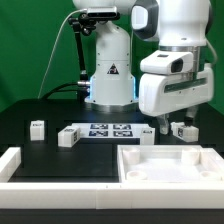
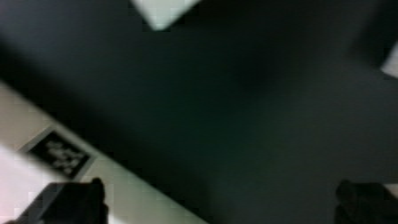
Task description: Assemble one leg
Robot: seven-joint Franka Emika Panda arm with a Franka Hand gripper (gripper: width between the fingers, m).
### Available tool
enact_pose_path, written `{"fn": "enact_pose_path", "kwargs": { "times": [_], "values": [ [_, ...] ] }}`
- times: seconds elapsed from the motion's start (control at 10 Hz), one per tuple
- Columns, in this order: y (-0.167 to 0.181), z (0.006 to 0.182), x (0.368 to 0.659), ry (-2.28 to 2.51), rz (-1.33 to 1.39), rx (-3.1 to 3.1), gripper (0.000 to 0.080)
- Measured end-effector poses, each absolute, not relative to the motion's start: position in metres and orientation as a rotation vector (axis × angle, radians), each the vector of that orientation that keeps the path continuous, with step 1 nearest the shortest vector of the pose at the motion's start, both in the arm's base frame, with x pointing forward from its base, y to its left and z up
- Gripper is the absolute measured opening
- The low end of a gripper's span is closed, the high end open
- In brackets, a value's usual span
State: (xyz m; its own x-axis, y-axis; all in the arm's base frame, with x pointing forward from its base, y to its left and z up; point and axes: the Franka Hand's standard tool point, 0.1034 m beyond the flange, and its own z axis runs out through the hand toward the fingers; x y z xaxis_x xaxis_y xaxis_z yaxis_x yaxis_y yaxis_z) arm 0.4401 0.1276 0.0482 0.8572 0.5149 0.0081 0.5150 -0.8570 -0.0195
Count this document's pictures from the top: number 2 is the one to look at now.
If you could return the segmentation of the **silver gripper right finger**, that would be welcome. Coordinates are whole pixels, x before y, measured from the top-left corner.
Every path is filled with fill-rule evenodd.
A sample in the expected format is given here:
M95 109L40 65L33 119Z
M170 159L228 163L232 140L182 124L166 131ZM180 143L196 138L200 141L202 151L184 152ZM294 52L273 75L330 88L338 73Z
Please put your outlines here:
M340 182L335 224L398 224L398 198L381 183Z

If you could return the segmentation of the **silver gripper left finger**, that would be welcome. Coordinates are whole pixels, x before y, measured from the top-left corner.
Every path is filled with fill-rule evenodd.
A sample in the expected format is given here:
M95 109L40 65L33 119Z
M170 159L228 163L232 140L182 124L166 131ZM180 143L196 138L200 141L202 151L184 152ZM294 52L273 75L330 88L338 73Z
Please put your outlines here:
M15 224L109 224L102 179L51 183Z

